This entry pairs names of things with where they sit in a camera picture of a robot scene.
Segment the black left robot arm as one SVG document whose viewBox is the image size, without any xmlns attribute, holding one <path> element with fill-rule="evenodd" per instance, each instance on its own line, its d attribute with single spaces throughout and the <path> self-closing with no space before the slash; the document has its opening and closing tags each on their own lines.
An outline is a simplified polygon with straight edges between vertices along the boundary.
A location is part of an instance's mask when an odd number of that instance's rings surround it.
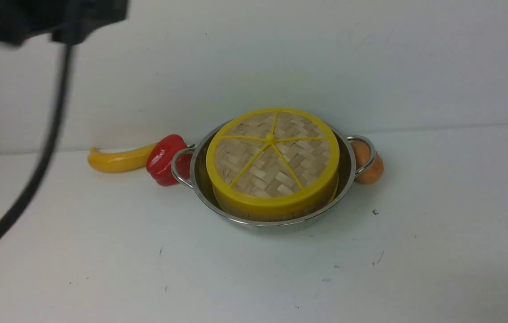
<svg viewBox="0 0 508 323">
<path fill-rule="evenodd" d="M 0 43 L 20 47 L 28 39 L 77 45 L 94 31 L 127 19 L 128 0 L 0 0 Z"/>
</svg>

